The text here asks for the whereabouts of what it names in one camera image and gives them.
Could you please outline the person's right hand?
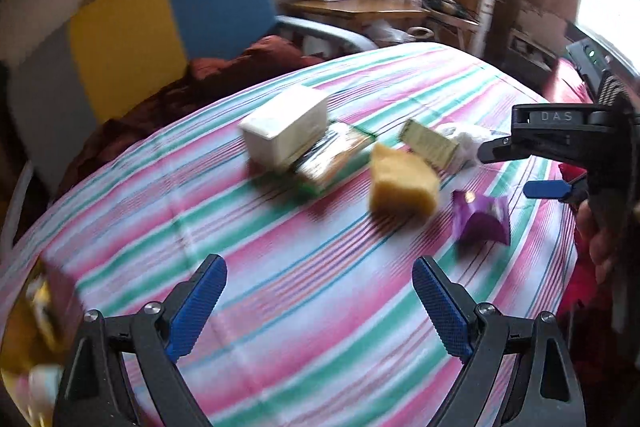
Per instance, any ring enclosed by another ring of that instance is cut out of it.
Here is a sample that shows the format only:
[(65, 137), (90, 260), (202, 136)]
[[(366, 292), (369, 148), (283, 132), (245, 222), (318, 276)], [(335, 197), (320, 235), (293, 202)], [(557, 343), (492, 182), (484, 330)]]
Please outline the person's right hand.
[(599, 285), (604, 284), (618, 265), (618, 239), (608, 228), (598, 225), (588, 199), (578, 206), (576, 232), (578, 259), (590, 265)]

